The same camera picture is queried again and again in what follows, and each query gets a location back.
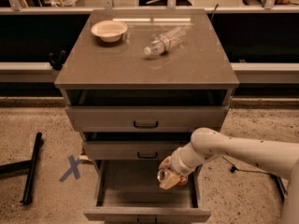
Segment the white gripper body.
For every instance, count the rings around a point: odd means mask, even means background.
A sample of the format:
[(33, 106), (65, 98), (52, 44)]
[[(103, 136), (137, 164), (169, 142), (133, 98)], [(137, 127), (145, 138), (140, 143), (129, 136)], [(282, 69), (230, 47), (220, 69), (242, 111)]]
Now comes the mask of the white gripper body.
[(177, 148), (171, 155), (171, 170), (179, 175), (189, 175), (205, 162), (205, 155), (197, 152), (191, 143)]

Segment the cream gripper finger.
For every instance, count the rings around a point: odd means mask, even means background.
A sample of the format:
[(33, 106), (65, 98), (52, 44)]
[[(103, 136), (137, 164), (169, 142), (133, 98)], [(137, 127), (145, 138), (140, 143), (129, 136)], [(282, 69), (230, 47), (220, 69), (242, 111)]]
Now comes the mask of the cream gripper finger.
[(159, 171), (158, 181), (161, 189), (171, 189), (180, 181), (180, 176), (171, 171)]
[(159, 165), (159, 170), (171, 168), (171, 157), (167, 156)]

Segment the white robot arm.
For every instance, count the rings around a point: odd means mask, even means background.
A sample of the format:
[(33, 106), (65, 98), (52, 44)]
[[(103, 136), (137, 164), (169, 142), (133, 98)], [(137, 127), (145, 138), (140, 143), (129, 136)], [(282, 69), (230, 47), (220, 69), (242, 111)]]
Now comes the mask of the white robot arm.
[(198, 166), (226, 155), (289, 181), (281, 224), (299, 224), (299, 144), (229, 137), (199, 128), (191, 141), (166, 157), (158, 168), (162, 189), (185, 183)]

